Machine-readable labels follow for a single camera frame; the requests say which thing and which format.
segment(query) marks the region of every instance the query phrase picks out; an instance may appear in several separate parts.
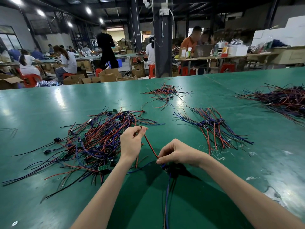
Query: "green tabletop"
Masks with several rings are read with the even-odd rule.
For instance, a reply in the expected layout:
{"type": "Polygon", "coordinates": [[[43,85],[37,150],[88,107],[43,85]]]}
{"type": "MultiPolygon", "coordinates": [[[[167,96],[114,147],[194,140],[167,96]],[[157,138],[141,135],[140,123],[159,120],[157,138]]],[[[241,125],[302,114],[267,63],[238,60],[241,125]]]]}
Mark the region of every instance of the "green tabletop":
{"type": "MultiPolygon", "coordinates": [[[[139,110],[151,100],[147,87],[156,88],[156,82],[181,85],[183,91],[194,91],[192,96],[174,96],[176,109],[189,114],[191,107],[213,106],[237,134],[250,134],[244,150],[226,150],[218,159],[243,180],[261,192],[268,191],[289,211],[305,221],[304,201],[304,128],[281,115],[269,112],[259,103],[238,100],[235,92],[255,90],[264,82],[284,86],[304,83],[305,68],[210,74],[207,76],[174,77],[111,83],[78,84],[48,88],[29,88],[0,91],[0,172],[2,181],[21,177],[31,163],[46,160],[41,151],[11,157],[43,146],[56,137],[65,137],[73,123],[85,122],[89,114],[109,109],[139,110]]],[[[207,142],[195,127],[173,118],[173,108],[160,111],[154,101],[144,109],[145,118],[166,123],[151,126],[147,138],[158,153],[174,138],[207,153],[207,142]]],[[[149,155],[141,165],[154,161],[146,141],[139,159],[149,155]]],[[[44,178],[66,172],[59,164],[9,186],[1,187],[1,228],[67,229],[99,188],[90,185],[91,178],[41,202],[46,194],[56,191],[63,176],[44,178]]],[[[170,227],[179,228],[251,228],[250,223],[201,169],[186,165],[191,177],[179,176],[170,197],[170,227]]],[[[70,177],[72,182],[79,173],[70,177]]],[[[129,174],[113,209],[108,228],[163,228],[163,206],[168,176],[152,163],[143,170],[129,174]]]]}

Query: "brown hair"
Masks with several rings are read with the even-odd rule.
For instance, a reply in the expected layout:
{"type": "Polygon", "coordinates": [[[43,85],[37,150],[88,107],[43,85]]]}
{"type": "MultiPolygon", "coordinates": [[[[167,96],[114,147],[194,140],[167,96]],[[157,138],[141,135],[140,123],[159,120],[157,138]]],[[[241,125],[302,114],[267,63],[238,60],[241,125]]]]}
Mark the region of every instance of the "brown hair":
{"type": "Polygon", "coordinates": [[[67,60],[69,60],[69,55],[64,48],[61,48],[60,46],[56,45],[56,46],[53,47],[53,50],[56,53],[61,52],[67,58],[67,60]]]}
{"type": "Polygon", "coordinates": [[[28,55],[29,53],[26,50],[21,50],[21,56],[19,58],[19,63],[23,66],[26,66],[26,62],[25,62],[25,56],[24,55],[28,55]]]}

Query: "laptop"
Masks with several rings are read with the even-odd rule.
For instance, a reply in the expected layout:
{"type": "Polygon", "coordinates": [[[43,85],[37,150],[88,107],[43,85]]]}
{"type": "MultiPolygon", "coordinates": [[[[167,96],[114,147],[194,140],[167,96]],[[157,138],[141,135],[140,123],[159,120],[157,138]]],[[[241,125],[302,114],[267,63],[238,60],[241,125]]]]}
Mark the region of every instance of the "laptop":
{"type": "Polygon", "coordinates": [[[197,45],[194,52],[194,58],[210,56],[213,45],[197,45]]]}

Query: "bundle of wires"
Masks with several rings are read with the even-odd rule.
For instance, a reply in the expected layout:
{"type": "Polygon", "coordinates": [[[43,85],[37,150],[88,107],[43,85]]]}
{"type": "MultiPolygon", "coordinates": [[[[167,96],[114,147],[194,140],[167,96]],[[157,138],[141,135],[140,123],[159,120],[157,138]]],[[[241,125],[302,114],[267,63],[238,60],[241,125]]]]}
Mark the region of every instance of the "bundle of wires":
{"type": "MultiPolygon", "coordinates": [[[[52,175],[48,178],[57,175],[66,175],[59,185],[59,190],[55,193],[46,196],[49,198],[56,193],[68,188],[77,181],[81,182],[85,178],[92,176],[91,183],[96,183],[96,178],[99,175],[101,178],[101,183],[103,183],[104,176],[111,172],[109,166],[114,166],[116,160],[119,158],[120,154],[120,135],[130,126],[135,126],[138,124],[142,125],[162,125],[149,119],[144,119],[142,114],[145,111],[122,111],[117,112],[116,109],[113,111],[108,111],[103,109],[103,111],[98,115],[89,115],[91,119],[83,124],[73,124],[66,127],[70,127],[68,130],[68,135],[64,139],[55,138],[54,142],[51,142],[45,146],[38,149],[32,150],[28,154],[39,149],[43,149],[43,153],[46,155],[51,155],[51,157],[45,161],[35,162],[25,169],[32,167],[35,164],[40,163],[40,165],[32,168],[31,173],[12,179],[9,181],[2,182],[4,185],[12,184],[14,182],[23,180],[34,174],[39,173],[42,169],[45,169],[54,163],[61,164],[61,168],[68,169],[67,172],[52,175]],[[48,149],[47,146],[59,145],[59,148],[48,149]],[[74,182],[70,185],[64,187],[68,178],[72,173],[77,170],[84,170],[74,182]]],[[[138,158],[131,171],[128,173],[134,173],[141,168],[138,168],[139,163],[138,158]]]]}
{"type": "Polygon", "coordinates": [[[209,147],[209,155],[211,155],[211,151],[218,149],[226,149],[226,148],[234,148],[237,150],[237,146],[234,146],[233,142],[238,144],[249,143],[251,145],[254,142],[248,141],[247,138],[243,138],[243,136],[247,135],[237,135],[234,131],[229,127],[229,125],[222,118],[220,113],[216,111],[214,108],[191,108],[192,112],[199,115],[202,118],[202,121],[195,121],[191,119],[184,111],[184,114],[178,111],[178,114],[174,112],[174,116],[180,120],[183,120],[187,123],[190,123],[196,127],[199,127],[202,134],[207,140],[209,147]]]}
{"type": "Polygon", "coordinates": [[[174,85],[167,85],[166,83],[160,84],[160,85],[161,85],[161,88],[157,88],[155,90],[150,90],[147,87],[149,92],[142,92],[141,94],[154,94],[155,95],[154,97],[151,96],[151,98],[154,99],[152,101],[161,100],[162,102],[164,102],[164,105],[162,105],[161,107],[155,107],[155,108],[162,108],[161,111],[164,110],[168,105],[172,106],[172,108],[175,109],[175,107],[172,104],[169,103],[169,100],[173,99],[174,95],[178,96],[181,99],[181,97],[183,97],[183,96],[181,96],[181,94],[191,95],[192,92],[193,92],[193,91],[191,91],[191,92],[180,92],[179,90],[183,89],[183,88],[180,88],[181,86],[175,87],[174,85]]]}
{"type": "Polygon", "coordinates": [[[289,120],[305,127],[305,122],[297,118],[305,119],[305,90],[304,85],[292,88],[283,88],[276,85],[266,84],[270,92],[244,91],[245,95],[239,95],[237,98],[257,100],[265,104],[265,107],[282,114],[289,120]]]}

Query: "forearm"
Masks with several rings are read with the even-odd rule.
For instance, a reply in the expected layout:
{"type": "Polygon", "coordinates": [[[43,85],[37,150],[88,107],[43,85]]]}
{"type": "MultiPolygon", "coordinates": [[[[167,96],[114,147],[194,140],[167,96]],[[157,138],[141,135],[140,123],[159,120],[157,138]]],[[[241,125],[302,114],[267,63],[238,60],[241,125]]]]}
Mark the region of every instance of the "forearm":
{"type": "Polygon", "coordinates": [[[299,218],[212,157],[203,156],[200,168],[224,190],[255,228],[305,228],[299,218]]]}
{"type": "Polygon", "coordinates": [[[119,161],[70,229],[106,229],[130,162],[119,161]]]}

